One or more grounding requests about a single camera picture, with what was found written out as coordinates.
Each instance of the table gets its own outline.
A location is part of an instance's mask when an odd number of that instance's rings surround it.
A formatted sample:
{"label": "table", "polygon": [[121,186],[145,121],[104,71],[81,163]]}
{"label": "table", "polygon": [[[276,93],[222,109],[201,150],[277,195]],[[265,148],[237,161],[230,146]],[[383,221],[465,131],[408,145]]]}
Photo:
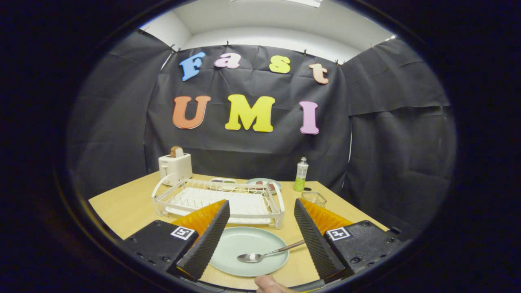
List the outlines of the table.
{"label": "table", "polygon": [[[210,180],[212,178],[214,176],[198,174],[194,174],[192,177],[192,179],[196,180]],[[233,179],[237,180],[237,183],[246,183],[246,179]],[[171,223],[179,218],[179,216],[175,215],[159,216],[156,213],[151,194],[159,180],[159,172],[155,172],[95,196],[89,202],[105,224],[119,237],[126,239],[156,219]],[[292,181],[281,181],[280,183],[282,184],[281,193],[286,208],[282,229],[276,230],[268,225],[252,225],[252,227],[268,230],[282,238],[287,244],[292,244],[303,239],[293,215],[295,199],[301,196],[301,192],[293,190],[294,182]],[[311,188],[312,191],[320,192],[326,198],[327,203],[325,207],[328,210],[343,216],[353,223],[369,220],[383,230],[388,230],[381,223],[364,214],[319,182],[307,181],[306,187]],[[162,185],[158,190],[158,194],[161,194],[168,188],[170,186]],[[248,225],[228,224],[226,227],[236,226]],[[287,263],[271,275],[275,280],[287,287],[319,279],[306,245],[291,249]],[[207,283],[240,289],[256,289],[257,286],[253,279],[229,275],[217,270],[210,264],[201,277],[201,281]]]}

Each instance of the plate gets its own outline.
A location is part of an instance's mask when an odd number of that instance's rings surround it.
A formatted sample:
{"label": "plate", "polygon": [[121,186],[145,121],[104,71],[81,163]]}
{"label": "plate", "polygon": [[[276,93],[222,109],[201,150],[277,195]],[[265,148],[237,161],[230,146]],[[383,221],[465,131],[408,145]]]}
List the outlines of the plate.
{"label": "plate", "polygon": [[225,273],[240,277],[256,277],[281,268],[289,258],[289,250],[264,257],[258,263],[244,263],[237,257],[245,253],[268,253],[286,246],[284,240],[266,230],[253,227],[224,229],[210,264]]}
{"label": "plate", "polygon": [[[266,184],[266,185],[268,185],[268,183],[270,183],[270,182],[273,182],[273,183],[275,183],[275,185],[277,185],[279,187],[279,190],[282,190],[282,184],[280,184],[280,182],[275,181],[273,179],[268,179],[268,178],[253,178],[253,179],[246,181],[246,184],[256,184],[258,181],[262,181],[262,183]],[[261,191],[255,190],[253,188],[250,188],[250,191],[255,192],[255,193],[262,193]]]}

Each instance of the white toaster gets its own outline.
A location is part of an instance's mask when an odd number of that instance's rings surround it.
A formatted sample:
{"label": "white toaster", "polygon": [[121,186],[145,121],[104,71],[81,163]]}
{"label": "white toaster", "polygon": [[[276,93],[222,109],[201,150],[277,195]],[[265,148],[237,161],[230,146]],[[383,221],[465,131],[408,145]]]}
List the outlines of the white toaster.
{"label": "white toaster", "polygon": [[192,178],[192,157],[183,154],[179,157],[162,156],[158,159],[161,179],[168,175],[163,184],[173,186],[181,179]]}

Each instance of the ceiling light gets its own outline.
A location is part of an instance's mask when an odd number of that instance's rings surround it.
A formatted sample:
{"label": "ceiling light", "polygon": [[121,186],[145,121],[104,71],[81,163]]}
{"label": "ceiling light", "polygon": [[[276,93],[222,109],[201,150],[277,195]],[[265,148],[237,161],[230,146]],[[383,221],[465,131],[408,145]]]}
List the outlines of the ceiling light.
{"label": "ceiling light", "polygon": [[318,8],[320,6],[320,3],[322,0],[282,0],[282,1],[290,1],[295,3],[300,3],[304,5],[309,5]]}

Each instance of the silver spoon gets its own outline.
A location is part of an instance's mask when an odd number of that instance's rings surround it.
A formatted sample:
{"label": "silver spoon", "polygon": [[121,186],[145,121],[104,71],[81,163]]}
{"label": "silver spoon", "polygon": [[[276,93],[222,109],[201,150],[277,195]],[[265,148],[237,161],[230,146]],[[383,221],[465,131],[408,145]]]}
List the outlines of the silver spoon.
{"label": "silver spoon", "polygon": [[258,253],[241,254],[240,256],[237,257],[237,259],[239,261],[242,261],[242,262],[255,263],[255,262],[261,261],[267,255],[274,254],[274,253],[277,253],[277,252],[281,252],[281,251],[284,251],[284,250],[288,250],[290,248],[293,248],[295,246],[299,246],[299,245],[302,245],[302,244],[304,244],[304,240],[300,240],[297,243],[293,243],[292,245],[288,245],[286,247],[274,250],[272,252],[268,252],[266,254],[258,254]]}

